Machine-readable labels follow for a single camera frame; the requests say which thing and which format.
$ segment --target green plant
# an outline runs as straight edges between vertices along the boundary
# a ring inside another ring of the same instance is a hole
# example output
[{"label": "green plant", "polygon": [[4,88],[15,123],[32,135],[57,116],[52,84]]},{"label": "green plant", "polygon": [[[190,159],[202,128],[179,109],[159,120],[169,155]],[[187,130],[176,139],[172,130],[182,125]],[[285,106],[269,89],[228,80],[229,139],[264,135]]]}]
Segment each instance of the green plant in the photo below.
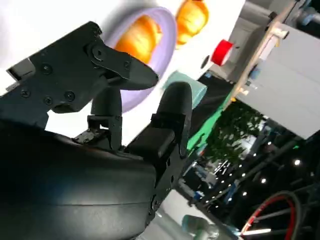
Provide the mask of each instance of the green plant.
[{"label": "green plant", "polygon": [[209,157],[211,162],[228,160],[238,163],[245,150],[241,147],[241,140],[257,136],[262,119],[262,114],[243,102],[233,102],[221,114],[208,137],[205,156]]}]

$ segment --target white table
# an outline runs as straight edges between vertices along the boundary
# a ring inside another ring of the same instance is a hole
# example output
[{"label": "white table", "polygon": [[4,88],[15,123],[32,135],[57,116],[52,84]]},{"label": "white table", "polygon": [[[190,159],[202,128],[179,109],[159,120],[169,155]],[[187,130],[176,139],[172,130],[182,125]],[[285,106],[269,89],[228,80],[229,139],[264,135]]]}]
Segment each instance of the white table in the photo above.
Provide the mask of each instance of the white table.
[{"label": "white table", "polygon": [[[0,93],[14,80],[6,69],[88,21],[109,32],[125,12],[137,7],[162,6],[174,15],[183,0],[1,0],[0,2]],[[162,96],[162,86],[176,70],[197,80],[210,66],[201,64],[222,39],[228,40],[245,0],[207,0],[208,24],[173,54],[171,63],[154,91],[136,108],[123,114],[122,144],[128,144],[149,123]],[[74,137],[87,128],[90,104],[81,112],[49,112],[48,131]]]}]

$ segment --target light bulb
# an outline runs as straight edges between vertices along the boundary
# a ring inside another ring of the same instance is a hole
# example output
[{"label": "light bulb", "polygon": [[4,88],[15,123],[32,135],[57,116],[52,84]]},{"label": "light bulb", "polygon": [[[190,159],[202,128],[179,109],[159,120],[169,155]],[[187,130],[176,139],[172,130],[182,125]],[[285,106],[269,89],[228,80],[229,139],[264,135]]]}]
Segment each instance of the light bulb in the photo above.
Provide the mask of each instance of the light bulb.
[{"label": "light bulb", "polygon": [[300,164],[301,164],[301,160],[300,159],[294,160],[294,165],[299,166]]}]

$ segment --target purple plate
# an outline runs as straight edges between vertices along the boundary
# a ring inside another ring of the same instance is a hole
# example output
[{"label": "purple plate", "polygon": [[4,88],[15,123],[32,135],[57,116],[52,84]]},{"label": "purple plate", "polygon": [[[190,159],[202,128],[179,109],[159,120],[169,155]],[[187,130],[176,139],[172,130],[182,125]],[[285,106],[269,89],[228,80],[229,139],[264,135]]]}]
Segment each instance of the purple plate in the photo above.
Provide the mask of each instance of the purple plate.
[{"label": "purple plate", "polygon": [[[164,7],[152,7],[141,9],[133,13],[108,36],[104,43],[107,46],[114,48],[127,29],[137,19],[144,15],[151,17],[162,30],[161,40],[155,47],[151,60],[148,63],[148,66],[151,67],[158,74],[159,79],[161,79],[170,63],[176,47],[177,39],[176,20],[168,9]],[[153,87],[146,90],[121,90],[122,112],[128,112],[139,105],[152,92],[152,90]]]}]

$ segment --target white wall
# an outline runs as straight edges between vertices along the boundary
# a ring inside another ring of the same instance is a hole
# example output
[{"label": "white wall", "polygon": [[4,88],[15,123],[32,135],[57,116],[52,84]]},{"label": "white wall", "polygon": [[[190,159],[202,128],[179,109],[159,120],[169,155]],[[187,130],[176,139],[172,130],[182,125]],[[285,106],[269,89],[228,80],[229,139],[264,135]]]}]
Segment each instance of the white wall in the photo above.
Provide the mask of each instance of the white wall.
[{"label": "white wall", "polygon": [[248,95],[237,98],[302,138],[320,129],[320,40],[297,29],[260,64]]}]

